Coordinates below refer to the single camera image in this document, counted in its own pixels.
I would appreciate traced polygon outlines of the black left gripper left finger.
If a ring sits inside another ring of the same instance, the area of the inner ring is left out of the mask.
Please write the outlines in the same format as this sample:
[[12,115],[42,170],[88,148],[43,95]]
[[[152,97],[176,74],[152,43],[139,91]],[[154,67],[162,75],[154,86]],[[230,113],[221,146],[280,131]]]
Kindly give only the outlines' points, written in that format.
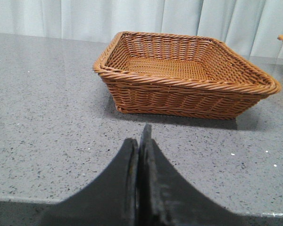
[[44,213],[41,226],[134,226],[138,144],[124,140],[111,163],[88,186]]

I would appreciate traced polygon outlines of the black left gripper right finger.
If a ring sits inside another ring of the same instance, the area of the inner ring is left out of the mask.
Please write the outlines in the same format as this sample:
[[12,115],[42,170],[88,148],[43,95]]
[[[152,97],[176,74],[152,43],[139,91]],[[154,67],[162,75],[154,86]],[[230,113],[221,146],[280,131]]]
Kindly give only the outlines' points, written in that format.
[[172,166],[145,125],[139,149],[139,221],[143,226],[243,226]]

